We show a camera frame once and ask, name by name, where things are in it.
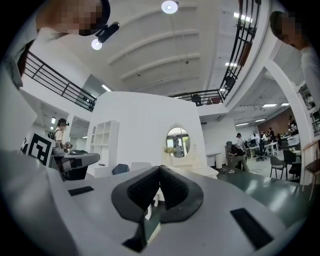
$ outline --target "white ceiling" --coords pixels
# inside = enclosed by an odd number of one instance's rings
[[[91,48],[94,35],[59,40],[115,91],[168,96],[218,88],[234,45],[238,0],[180,0],[174,14],[162,11],[163,1],[110,0],[109,24],[120,29],[101,50]]]
[[[283,44],[274,61],[297,86],[302,83],[304,76],[301,68],[301,53],[298,50]],[[228,114],[228,117],[234,118],[235,124],[249,122],[251,125],[256,120],[271,118],[288,108],[281,107],[282,103],[288,101],[278,83],[266,69],[263,72],[265,72],[263,76],[254,82],[237,107]],[[278,105],[262,108],[264,104]]]
[[[54,129],[56,128],[57,122],[60,118],[68,120],[69,114],[67,112],[64,112],[58,108],[40,101],[38,98],[33,97],[24,90],[20,90],[20,93],[37,114],[37,118],[34,122],[35,125],[43,127],[47,131],[50,131],[51,126],[53,126]],[[56,118],[55,124],[51,123],[52,117]],[[84,136],[87,136],[89,124],[90,123],[88,121],[75,116],[72,122],[70,136],[75,138],[82,138]]]

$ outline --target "round ceiling lamp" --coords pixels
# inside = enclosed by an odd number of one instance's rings
[[[91,47],[95,50],[100,50],[102,48],[102,43],[100,43],[98,39],[94,39],[91,43]]]
[[[161,9],[166,14],[174,14],[178,11],[178,3],[175,1],[164,1],[161,5]]]

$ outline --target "wall shelf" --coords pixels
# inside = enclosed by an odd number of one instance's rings
[[[98,123],[93,127],[89,151],[100,155],[99,164],[117,166],[118,132],[119,122],[115,120]]]

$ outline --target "white partition wall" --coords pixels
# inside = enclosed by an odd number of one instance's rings
[[[135,92],[104,93],[98,98],[92,113],[87,150],[91,147],[89,138],[92,138],[94,126],[110,120],[119,123],[117,164],[130,166],[132,162],[147,162],[153,166],[161,165],[167,133],[172,126],[179,124],[189,134],[190,151],[196,149],[200,161],[206,165],[199,114],[192,102]]]

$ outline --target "ceiling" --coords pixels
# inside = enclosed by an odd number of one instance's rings
[[[114,91],[156,95],[218,88],[236,35],[238,0],[180,0],[174,14],[164,0],[110,0],[109,24],[120,23],[100,50],[94,35],[59,41]]]
[[[50,131],[51,126],[53,126],[54,129],[56,128],[57,121],[60,118],[68,120],[69,114],[67,112],[64,112],[58,108],[40,101],[38,98],[33,97],[24,90],[20,90],[20,93],[37,114],[37,118],[34,121],[35,125],[43,127],[47,131]],[[51,123],[52,117],[56,118],[55,124]],[[84,136],[87,136],[89,124],[90,122],[75,116],[71,125],[70,136],[75,138],[82,138]]]

